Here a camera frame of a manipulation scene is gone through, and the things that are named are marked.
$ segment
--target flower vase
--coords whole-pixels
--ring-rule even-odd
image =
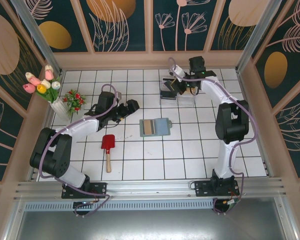
[[[58,97],[53,103],[49,102],[51,108],[54,110],[55,114],[63,121],[70,120],[70,114],[68,106]]]

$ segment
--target shovel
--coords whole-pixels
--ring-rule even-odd
[[[106,153],[106,172],[111,173],[110,149],[115,147],[115,135],[104,135],[102,138],[101,149],[105,149]]]

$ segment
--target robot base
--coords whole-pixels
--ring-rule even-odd
[[[210,180],[194,182],[195,195],[197,197],[231,196],[232,192],[239,196],[239,186],[235,177],[219,178],[215,170],[212,171]]]
[[[91,182],[89,185],[89,192],[94,194],[106,194],[107,183],[106,182]],[[80,193],[69,186],[62,184],[62,199],[93,199],[94,196]]]

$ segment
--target white tile floor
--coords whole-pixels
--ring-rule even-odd
[[[236,98],[243,99],[234,69],[213,69],[225,88]],[[159,77],[168,77],[165,69],[157,70],[98,70],[67,71],[61,95],[78,89],[86,95],[87,105],[71,122],[83,116],[92,104],[98,102],[101,87],[111,83],[122,93],[122,101],[137,100],[140,109],[118,126],[104,128],[73,144],[71,164],[93,181],[111,180],[165,180],[210,178],[219,153],[215,132],[217,108],[209,97],[200,93],[194,108],[161,108]],[[140,137],[140,119],[169,118],[171,135]],[[55,116],[52,127],[65,126]],[[102,137],[115,135],[115,148],[110,150],[112,172],[106,173]],[[253,130],[246,138],[253,137]],[[243,145],[237,152],[234,170],[248,177],[264,177],[266,171],[256,142]]]

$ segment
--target red berry plant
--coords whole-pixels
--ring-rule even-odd
[[[69,107],[69,113],[76,113],[81,109],[83,104],[86,104],[86,97],[84,95],[80,95],[80,93],[76,90],[68,91],[64,98],[63,102],[66,103]]]

